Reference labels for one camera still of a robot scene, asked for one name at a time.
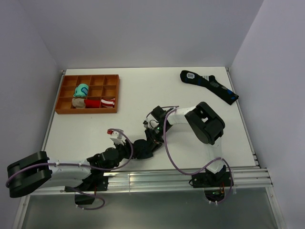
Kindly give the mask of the navy cartoon sock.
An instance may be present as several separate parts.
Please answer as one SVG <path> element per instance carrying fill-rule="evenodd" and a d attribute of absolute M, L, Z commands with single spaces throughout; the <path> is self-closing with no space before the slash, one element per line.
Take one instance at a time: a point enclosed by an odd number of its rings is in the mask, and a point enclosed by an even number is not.
<path fill-rule="evenodd" d="M 133 143 L 133 158 L 134 159 L 149 159 L 153 157 L 153 149 L 155 143 L 145 139 L 136 140 Z"/>

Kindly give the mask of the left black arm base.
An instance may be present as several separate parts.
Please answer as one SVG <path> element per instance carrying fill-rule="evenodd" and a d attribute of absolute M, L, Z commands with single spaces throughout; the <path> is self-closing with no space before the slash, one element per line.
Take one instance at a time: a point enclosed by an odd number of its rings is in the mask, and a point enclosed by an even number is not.
<path fill-rule="evenodd" d="M 65 192 L 74 192 L 74 202 L 77 208 L 84 210 L 97 210 L 105 205 L 105 200 L 97 195 L 99 191 L 107 191 L 108 177 L 104 175 L 89 176 L 77 187 L 65 187 Z M 98 207 L 89 208 L 87 205 L 92 205 L 95 200 L 100 200 L 102 204 Z"/>

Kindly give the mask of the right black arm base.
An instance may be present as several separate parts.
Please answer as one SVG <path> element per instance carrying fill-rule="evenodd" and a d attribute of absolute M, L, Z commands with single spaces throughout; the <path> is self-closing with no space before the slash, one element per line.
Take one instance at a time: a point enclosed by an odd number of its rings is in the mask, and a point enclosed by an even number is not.
<path fill-rule="evenodd" d="M 226 165 L 223 165 L 222 169 L 216 174 L 206 169 L 203 173 L 192 175 L 189 185 L 193 188 L 213 188 L 204 191 L 204 195 L 208 201 L 219 203 L 226 197 L 225 188 L 228 187 L 231 191 L 234 186 L 233 176 L 226 169 Z"/>

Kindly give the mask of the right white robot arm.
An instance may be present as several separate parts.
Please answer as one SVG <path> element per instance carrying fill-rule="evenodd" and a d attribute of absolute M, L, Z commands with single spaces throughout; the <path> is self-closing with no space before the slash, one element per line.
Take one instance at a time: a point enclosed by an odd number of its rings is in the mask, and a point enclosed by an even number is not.
<path fill-rule="evenodd" d="M 166 132 L 172 126 L 180 124 L 189 125 L 199 141 L 208 147 L 207 165 L 194 173 L 182 171 L 174 163 L 168 149 Z M 205 170 L 207 183 L 211 186 L 217 186 L 222 181 L 228 168 L 222 157 L 225 123 L 206 102 L 188 108 L 157 106 L 146 115 L 143 126 L 150 150 L 155 152 L 161 146 L 165 146 L 166 154 L 177 171 L 193 176 Z"/>

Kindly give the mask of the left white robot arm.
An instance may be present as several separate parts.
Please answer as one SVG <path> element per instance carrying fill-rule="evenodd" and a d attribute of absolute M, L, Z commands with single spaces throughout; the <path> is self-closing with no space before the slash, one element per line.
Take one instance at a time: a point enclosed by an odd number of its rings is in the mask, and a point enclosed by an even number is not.
<path fill-rule="evenodd" d="M 33 193 L 39 188 L 64 187 L 71 192 L 105 191 L 104 173 L 120 167 L 123 159 L 131 160 L 133 147 L 115 144 L 104 152 L 79 162 L 52 161 L 45 151 L 34 153 L 7 167 L 6 187 L 11 198 Z"/>

